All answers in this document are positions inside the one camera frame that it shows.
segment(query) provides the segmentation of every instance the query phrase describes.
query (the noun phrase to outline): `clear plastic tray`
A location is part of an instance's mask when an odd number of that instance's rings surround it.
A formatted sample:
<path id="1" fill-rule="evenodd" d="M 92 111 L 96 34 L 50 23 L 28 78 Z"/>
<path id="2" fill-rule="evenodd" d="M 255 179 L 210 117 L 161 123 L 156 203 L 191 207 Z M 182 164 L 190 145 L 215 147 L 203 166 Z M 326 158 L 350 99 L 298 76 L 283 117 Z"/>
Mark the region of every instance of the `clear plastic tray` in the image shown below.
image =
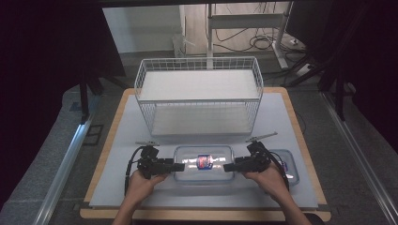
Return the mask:
<path id="1" fill-rule="evenodd" d="M 295 160 L 293 159 L 293 155 L 289 150 L 286 149 L 268 149 L 269 152 L 277 154 L 274 157 L 283 162 L 284 171 L 286 172 L 287 180 L 289 181 L 289 186 L 292 187 L 299 183 L 299 173 L 296 168 Z"/>
<path id="2" fill-rule="evenodd" d="M 175 172 L 175 180 L 186 185 L 225 184 L 234 179 L 223 164 L 231 163 L 232 148 L 228 145 L 179 146 L 175 162 L 185 163 L 184 172 Z"/>

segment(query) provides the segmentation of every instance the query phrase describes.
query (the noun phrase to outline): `white surface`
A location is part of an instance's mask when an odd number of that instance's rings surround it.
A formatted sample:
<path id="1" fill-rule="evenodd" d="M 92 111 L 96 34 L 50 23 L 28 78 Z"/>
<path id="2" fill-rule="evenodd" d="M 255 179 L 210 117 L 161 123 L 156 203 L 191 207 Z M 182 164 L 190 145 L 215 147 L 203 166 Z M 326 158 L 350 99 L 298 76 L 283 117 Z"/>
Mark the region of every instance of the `white surface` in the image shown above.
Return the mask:
<path id="1" fill-rule="evenodd" d="M 179 6 L 108 7 L 103 9 L 119 53 L 170 51 L 181 34 Z"/>
<path id="2" fill-rule="evenodd" d="M 152 134 L 249 134 L 248 117 L 244 104 L 158 106 Z"/>
<path id="3" fill-rule="evenodd" d="M 259 99 L 250 69 L 148 71 L 139 100 Z"/>
<path id="4" fill-rule="evenodd" d="M 277 131 L 279 134 L 262 140 L 269 150 L 288 149 L 296 162 L 300 182 L 291 188 L 299 207 L 316 208 L 314 189 L 308 177 L 299 145 L 280 94 L 264 94 L 253 129 L 253 136 Z M 249 155 L 244 141 L 248 136 L 196 136 L 151 138 L 135 96 L 130 96 L 115 134 L 114 143 L 104 171 L 94 191 L 90 206 L 119 206 L 124 198 L 124 175 L 128 160 L 139 147 L 136 141 L 154 141 L 161 144 L 158 158 L 172 158 L 180 145 L 226 144 L 235 157 Z M 155 187 L 153 194 L 142 206 L 162 207 L 278 207 L 253 181 L 236 173 L 233 182 L 225 185 L 188 187 L 175 182 L 173 175 Z"/>

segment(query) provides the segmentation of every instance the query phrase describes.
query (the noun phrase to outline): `metal rail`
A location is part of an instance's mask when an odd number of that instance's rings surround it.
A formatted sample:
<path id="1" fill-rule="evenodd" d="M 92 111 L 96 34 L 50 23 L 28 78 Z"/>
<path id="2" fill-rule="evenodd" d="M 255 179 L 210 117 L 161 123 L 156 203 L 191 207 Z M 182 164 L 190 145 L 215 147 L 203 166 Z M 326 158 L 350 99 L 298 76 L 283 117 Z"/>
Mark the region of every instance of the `metal rail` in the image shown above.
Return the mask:
<path id="1" fill-rule="evenodd" d="M 79 154 L 80 148 L 83 144 L 83 140 L 85 134 L 88 131 L 88 128 L 91 125 L 91 121 L 93 120 L 94 114 L 96 112 L 97 106 L 100 102 L 100 97 L 95 96 L 92 103 L 90 104 L 91 114 L 88 117 L 85 124 L 79 125 L 73 139 L 70 143 L 67 153 L 64 156 L 64 159 L 59 166 L 58 172 L 55 175 L 55 178 L 47 192 L 46 197 L 41 204 L 40 209 L 38 210 L 38 214 L 36 215 L 35 221 L 33 224 L 48 224 L 50 218 L 55 209 L 56 203 L 59 200 L 59 196 L 64 189 L 65 184 L 67 183 L 70 171 L 73 167 L 74 161 Z"/>
<path id="2" fill-rule="evenodd" d="M 363 174 L 366 182 L 368 183 L 369 188 L 375 195 L 375 198 L 380 205 L 381 210 L 383 211 L 384 215 L 386 216 L 387 220 L 389 221 L 390 225 L 397 225 L 398 224 L 398 211 L 397 207 L 394 204 L 390 194 L 387 192 L 384 185 L 380 182 L 375 174 L 374 170 L 372 169 L 371 165 L 369 164 L 366 156 L 363 154 L 360 146 L 356 142 L 354 136 L 352 135 L 348 125 L 346 122 L 343 122 L 337 113 L 334 111 L 334 103 L 331 99 L 330 94 L 322 93 L 322 98 L 325 100 L 331 117 L 333 118 L 334 122 L 337 125 L 337 128 L 343 134 L 344 140 L 347 143 L 349 150 L 357 162 L 360 171 Z"/>

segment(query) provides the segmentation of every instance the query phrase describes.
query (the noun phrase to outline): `white wire basket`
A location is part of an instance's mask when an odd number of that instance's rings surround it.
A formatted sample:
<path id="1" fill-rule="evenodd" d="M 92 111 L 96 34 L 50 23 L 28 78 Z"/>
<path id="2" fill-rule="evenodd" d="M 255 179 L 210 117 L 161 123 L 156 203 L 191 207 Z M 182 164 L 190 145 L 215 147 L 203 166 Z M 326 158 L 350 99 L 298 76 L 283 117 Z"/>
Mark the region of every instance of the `white wire basket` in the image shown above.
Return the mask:
<path id="1" fill-rule="evenodd" d="M 135 96 L 153 136 L 243 135 L 263 87 L 254 57 L 144 59 Z"/>

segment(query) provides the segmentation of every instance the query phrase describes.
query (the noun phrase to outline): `metal frame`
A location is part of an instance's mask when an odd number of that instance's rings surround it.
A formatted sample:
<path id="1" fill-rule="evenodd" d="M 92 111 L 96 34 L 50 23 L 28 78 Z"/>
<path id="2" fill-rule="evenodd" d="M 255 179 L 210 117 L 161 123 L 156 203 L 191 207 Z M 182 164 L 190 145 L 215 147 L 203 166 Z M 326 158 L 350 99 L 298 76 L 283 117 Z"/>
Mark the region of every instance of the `metal frame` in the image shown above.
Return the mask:
<path id="1" fill-rule="evenodd" d="M 366 156 L 363 154 L 360 146 L 356 142 L 354 136 L 352 135 L 348 125 L 344 120 L 342 120 L 339 115 L 333 110 L 333 99 L 330 96 L 330 93 L 321 93 L 322 98 L 325 100 L 325 103 L 328 107 L 329 113 L 334 120 L 337 128 L 342 133 L 342 136 L 348 145 L 348 149 L 351 152 L 353 159 L 357 162 L 357 165 L 362 172 L 363 177 L 370 190 L 375 195 L 375 199 L 380 205 L 381 210 L 383 211 L 386 219 L 389 221 L 390 225 L 398 224 L 398 208 L 395 205 L 392 197 L 387 192 L 384 185 L 377 178 L 374 170 L 372 169 L 369 161 L 366 159 Z"/>
<path id="2" fill-rule="evenodd" d="M 70 143 L 68 151 L 65 154 L 64 159 L 61 162 L 61 165 L 59 166 L 58 172 L 56 173 L 55 178 L 47 192 L 47 195 L 44 198 L 43 203 L 38 210 L 38 214 L 36 215 L 33 224 L 49 223 L 50 218 L 55 209 L 55 206 L 62 193 L 62 190 L 64 189 L 64 186 L 67 183 L 74 161 L 77 158 L 77 155 L 79 154 L 80 148 L 85 138 L 85 134 L 90 128 L 91 121 L 93 120 L 99 102 L 100 102 L 100 97 L 95 96 L 90 106 L 91 114 L 89 114 L 85 123 L 82 123 L 78 126 L 76 133 L 73 136 L 73 139 Z"/>
<path id="3" fill-rule="evenodd" d="M 281 41 L 284 29 L 289 19 L 292 4 L 293 2 L 289 2 L 282 14 L 271 13 L 242 15 L 212 15 L 211 4 L 209 4 L 207 9 L 207 57 L 213 57 L 213 29 L 279 27 L 278 36 L 272 43 L 272 49 L 275 52 L 281 69 L 288 69 L 289 66 L 281 52 Z"/>

